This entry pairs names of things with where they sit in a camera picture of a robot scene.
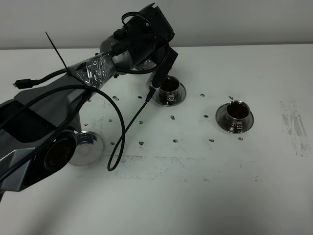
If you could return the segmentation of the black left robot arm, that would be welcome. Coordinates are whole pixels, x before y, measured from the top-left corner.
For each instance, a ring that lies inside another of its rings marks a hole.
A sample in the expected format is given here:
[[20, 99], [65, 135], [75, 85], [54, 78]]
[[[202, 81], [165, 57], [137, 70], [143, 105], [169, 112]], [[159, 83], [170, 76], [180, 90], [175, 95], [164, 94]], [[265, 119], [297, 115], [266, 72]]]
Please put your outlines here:
[[73, 157], [81, 130], [79, 112], [113, 77], [149, 74], [149, 102], [164, 83], [177, 53], [174, 31], [159, 7], [149, 4], [121, 18], [122, 28], [94, 57], [40, 80], [14, 83], [20, 92], [0, 106], [0, 190], [22, 191], [62, 169]]

